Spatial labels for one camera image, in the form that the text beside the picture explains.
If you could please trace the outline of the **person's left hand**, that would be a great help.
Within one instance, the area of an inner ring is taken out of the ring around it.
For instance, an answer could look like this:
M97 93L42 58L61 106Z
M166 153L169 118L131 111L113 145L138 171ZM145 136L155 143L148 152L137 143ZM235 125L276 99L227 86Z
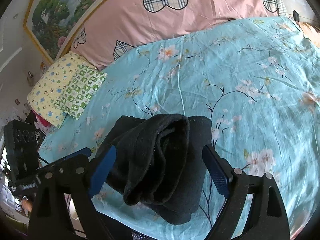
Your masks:
M27 197L23 197L21 199L21 206L22 206L26 216L29 216L32 212L32 209L33 209L33 202L30 199L28 199Z

